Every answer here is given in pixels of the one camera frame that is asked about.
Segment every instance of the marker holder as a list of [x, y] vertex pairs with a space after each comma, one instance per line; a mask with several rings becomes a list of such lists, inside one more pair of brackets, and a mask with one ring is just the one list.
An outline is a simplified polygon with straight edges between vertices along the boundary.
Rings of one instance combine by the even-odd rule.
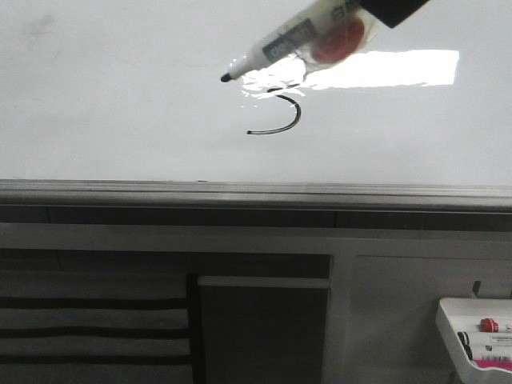
[[512, 372], [501, 368], [480, 368], [469, 360], [457, 332], [479, 332], [482, 318], [512, 318], [512, 300], [483, 298], [442, 298], [436, 324], [458, 376], [465, 384], [510, 384]]

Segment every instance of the marker label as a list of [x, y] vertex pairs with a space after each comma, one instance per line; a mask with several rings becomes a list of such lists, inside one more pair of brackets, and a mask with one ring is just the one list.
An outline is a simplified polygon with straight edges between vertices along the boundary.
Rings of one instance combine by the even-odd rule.
[[312, 41], [318, 32], [310, 19], [306, 19], [285, 34], [263, 47], [263, 53], [270, 62], [277, 62], [300, 46]]
[[511, 346], [512, 334], [493, 334], [487, 332], [457, 332], [463, 345]]
[[485, 362], [512, 362], [512, 348], [509, 346], [465, 346], [472, 360]]
[[356, 0], [346, 0], [345, 4], [341, 4], [333, 8], [330, 16], [333, 19], [333, 22], [338, 22], [339, 20], [343, 20], [346, 16], [348, 16], [353, 10], [359, 7], [359, 1]]

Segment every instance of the marker cap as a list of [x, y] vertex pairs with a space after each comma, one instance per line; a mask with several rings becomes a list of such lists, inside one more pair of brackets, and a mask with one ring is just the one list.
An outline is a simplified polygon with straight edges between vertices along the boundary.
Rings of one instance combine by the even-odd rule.
[[480, 320], [480, 331], [481, 332], [498, 332], [498, 323], [492, 318], [483, 318]]
[[360, 18], [352, 18], [313, 42], [311, 55], [320, 64], [345, 60], [361, 45], [365, 32], [364, 22]]

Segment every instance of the whiteboard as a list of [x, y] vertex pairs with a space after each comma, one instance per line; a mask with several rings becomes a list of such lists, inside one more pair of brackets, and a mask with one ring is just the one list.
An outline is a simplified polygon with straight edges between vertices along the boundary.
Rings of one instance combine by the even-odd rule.
[[0, 178], [512, 185], [510, 0], [430, 0], [246, 135], [294, 110], [219, 78], [309, 3], [0, 2]]

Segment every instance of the dry erase marker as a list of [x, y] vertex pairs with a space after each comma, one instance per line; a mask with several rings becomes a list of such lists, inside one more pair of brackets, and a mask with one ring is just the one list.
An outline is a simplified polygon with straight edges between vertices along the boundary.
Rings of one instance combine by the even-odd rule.
[[236, 80], [252, 70], [267, 68], [308, 42], [335, 30], [359, 8], [359, 0], [317, 0], [256, 43], [243, 58], [233, 63], [221, 81]]
[[480, 321], [480, 331], [512, 333], [512, 318], [483, 318]]
[[489, 345], [512, 347], [512, 334], [490, 334], [486, 332], [457, 332], [465, 346]]

